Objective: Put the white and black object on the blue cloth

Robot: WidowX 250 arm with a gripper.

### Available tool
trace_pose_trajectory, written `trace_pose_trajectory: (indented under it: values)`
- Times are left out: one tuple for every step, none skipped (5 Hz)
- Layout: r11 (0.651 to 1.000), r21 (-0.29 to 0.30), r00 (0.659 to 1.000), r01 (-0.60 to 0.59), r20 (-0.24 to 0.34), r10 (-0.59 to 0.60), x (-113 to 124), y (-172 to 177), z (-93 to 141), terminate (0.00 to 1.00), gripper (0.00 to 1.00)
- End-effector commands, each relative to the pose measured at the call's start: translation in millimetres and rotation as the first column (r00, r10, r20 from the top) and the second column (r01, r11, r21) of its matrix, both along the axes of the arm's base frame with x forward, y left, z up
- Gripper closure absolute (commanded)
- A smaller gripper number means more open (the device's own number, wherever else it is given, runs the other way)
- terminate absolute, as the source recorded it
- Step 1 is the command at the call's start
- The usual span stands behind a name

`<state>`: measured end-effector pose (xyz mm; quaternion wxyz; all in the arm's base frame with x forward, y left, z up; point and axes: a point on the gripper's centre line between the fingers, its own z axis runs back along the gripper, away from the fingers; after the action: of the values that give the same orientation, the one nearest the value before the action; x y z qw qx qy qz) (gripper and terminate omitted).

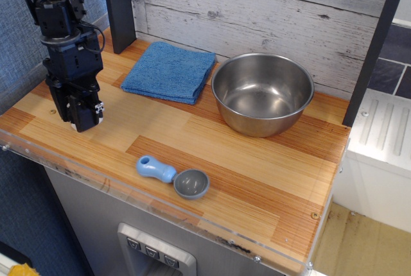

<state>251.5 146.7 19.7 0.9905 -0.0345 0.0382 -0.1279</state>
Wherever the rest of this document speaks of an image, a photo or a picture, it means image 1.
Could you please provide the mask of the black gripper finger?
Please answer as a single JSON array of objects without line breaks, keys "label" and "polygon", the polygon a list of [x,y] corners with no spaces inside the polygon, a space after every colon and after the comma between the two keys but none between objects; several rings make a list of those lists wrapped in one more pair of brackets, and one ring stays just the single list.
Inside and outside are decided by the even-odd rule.
[{"label": "black gripper finger", "polygon": [[72,122],[70,90],[69,84],[53,76],[46,77],[46,84],[49,87],[57,111],[64,122]]},{"label": "black gripper finger", "polygon": [[89,95],[70,96],[72,122],[79,132],[84,132],[98,125],[103,118],[104,104],[98,98],[97,92]]}]

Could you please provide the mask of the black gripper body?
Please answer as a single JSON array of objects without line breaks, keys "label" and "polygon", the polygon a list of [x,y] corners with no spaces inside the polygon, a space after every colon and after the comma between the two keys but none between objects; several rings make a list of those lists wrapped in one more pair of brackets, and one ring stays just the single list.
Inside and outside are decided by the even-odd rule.
[{"label": "black gripper body", "polygon": [[53,96],[91,96],[100,91],[96,76],[103,62],[94,30],[76,30],[61,38],[42,36],[41,42],[49,53],[44,66]]}]

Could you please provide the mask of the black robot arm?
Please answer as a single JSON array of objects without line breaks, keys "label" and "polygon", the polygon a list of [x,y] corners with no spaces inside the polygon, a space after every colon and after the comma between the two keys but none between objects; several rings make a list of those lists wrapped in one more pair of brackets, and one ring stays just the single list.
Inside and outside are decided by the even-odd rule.
[{"label": "black robot arm", "polygon": [[85,22],[84,0],[25,0],[49,56],[46,83],[63,121],[84,132],[103,121],[96,76],[103,69],[101,30]]}]

